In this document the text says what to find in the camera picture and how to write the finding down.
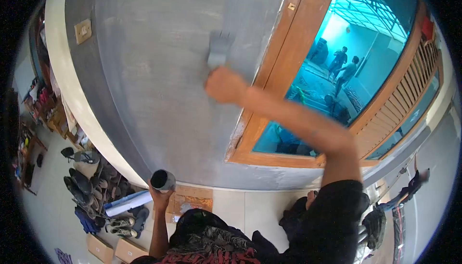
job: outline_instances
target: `elbow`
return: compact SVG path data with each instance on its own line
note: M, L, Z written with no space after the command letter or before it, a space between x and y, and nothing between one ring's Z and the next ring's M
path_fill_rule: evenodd
M354 136L347 130L341 136L335 139L326 155L358 155L358 149Z

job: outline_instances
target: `paint cup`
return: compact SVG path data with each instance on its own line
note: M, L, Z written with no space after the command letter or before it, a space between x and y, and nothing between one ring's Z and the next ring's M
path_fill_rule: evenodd
M175 184L175 176L166 170L157 170L151 177L151 186L163 193L166 193L169 190L174 190Z

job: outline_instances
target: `paint brush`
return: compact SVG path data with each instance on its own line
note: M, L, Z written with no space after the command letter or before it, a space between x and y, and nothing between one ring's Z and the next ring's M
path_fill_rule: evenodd
M207 65L210 70L226 64L228 51L234 42L234 35L229 32L212 31L210 33L209 52Z

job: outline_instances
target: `switch plate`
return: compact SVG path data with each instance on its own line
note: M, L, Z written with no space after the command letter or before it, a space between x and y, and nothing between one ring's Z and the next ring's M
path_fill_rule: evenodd
M89 39L91 37L90 19L85 19L84 21L74 25L74 30L78 45Z

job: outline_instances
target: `fist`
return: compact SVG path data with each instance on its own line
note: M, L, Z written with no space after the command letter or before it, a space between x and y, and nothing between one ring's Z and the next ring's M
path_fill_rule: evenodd
M242 76L224 66L211 71L204 84L207 95L222 104L242 105L247 87Z
M167 206L169 205L170 196L173 194L173 190L170 190L166 193L161 193L160 191L156 190L151 186L151 181L147 181L149 186L149 193L153 198L154 208L157 211L165 212L167 210Z

